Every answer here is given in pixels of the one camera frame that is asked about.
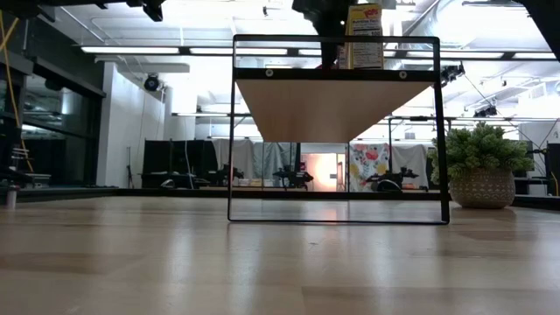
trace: white ceiling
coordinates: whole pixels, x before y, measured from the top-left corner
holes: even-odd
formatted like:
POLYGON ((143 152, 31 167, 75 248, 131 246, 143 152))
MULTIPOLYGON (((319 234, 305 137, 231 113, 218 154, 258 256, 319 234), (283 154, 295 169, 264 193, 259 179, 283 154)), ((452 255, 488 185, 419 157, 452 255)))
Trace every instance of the white ceiling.
MULTIPOLYGON (((54 25, 79 45, 90 46, 231 46, 235 34, 316 34, 312 24, 304 20, 303 15, 291 10, 291 2, 292 0, 167 0, 163 6, 164 22, 161 23, 152 22, 141 9, 129 8, 123 3, 109 4, 108 10, 100 10, 94 5, 74 6, 64 9, 69 14, 58 9, 54 25), (269 8, 267 17, 263 15, 264 5, 269 8)), ((397 29, 406 30, 432 3, 433 0, 416 0, 416 7, 393 12, 392 16, 397 18, 392 17, 391 23, 399 24, 397 29)), ((464 49, 549 50, 524 10, 464 7, 461 0, 456 0, 441 9, 437 8, 436 14, 427 18, 430 31, 442 39, 444 46, 447 43, 464 49)), ((271 43, 263 45, 278 46, 271 43)), ((302 47, 298 43, 291 45, 302 47)), ((317 44, 307 46, 319 47, 317 44)), ((138 56, 127 59, 129 64, 188 64, 191 67, 189 81, 195 84, 201 104, 229 102, 229 57, 138 56)), ((252 67, 315 67, 320 59, 244 57, 242 62, 253 65, 252 67)), ((557 62, 467 61, 464 65, 466 76, 483 95, 492 96, 510 90, 511 96, 500 99, 504 103, 515 102, 514 92, 523 91, 518 88, 520 85, 534 84, 538 78, 552 81, 552 78, 560 77, 560 64, 557 62), (507 81, 505 87, 495 84, 502 80, 507 81), (492 84, 480 85, 481 82, 492 84)), ((444 88, 444 98, 447 110, 457 113, 461 113, 464 107, 483 100, 465 78, 444 88)), ((418 100, 409 104, 411 108, 424 108, 427 114, 430 113, 430 106, 426 101, 418 100)))

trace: black metal frame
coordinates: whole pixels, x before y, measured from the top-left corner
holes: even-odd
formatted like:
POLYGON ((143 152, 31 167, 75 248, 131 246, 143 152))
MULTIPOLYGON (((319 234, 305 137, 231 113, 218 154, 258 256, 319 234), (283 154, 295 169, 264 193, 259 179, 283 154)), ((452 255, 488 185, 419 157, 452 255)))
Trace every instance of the black metal frame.
MULTIPOLYGON (((235 118, 235 83, 238 79, 253 80, 336 80, 336 81, 425 81, 433 84, 435 93, 437 149, 439 155, 439 180, 442 187, 448 186, 447 163, 445 159, 445 118, 443 96, 441 91, 441 56, 439 38, 435 37, 370 37, 370 36, 345 36, 340 38, 328 38, 306 35, 235 35, 233 40, 232 55, 232 84, 231 84, 231 108, 229 125, 229 180, 227 183, 227 219, 240 222, 284 222, 284 223, 356 223, 356 224, 431 224, 445 225, 450 222, 449 194, 440 193, 441 220, 438 221, 413 221, 413 220, 239 220, 231 217, 234 174, 234 131, 235 118), (320 42, 331 44, 344 43, 398 43, 398 44, 431 44, 433 50, 432 71, 392 71, 392 70, 326 70, 326 69, 274 69, 274 76, 267 76, 269 69, 238 68, 236 47, 240 41, 244 42, 320 42)), ((394 200, 393 194, 380 194, 379 200, 394 200)))

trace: wooden floor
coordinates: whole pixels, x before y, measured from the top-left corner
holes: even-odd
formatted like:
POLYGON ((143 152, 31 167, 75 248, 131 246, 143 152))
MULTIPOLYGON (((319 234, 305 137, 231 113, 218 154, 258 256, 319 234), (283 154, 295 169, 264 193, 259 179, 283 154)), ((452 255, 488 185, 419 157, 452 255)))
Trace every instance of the wooden floor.
MULTIPOLYGON (((240 202, 241 215, 263 212, 240 202)), ((0 210, 2 315, 560 313, 560 213, 454 209, 447 227, 335 226, 228 224, 224 199, 18 206, 0 210)))

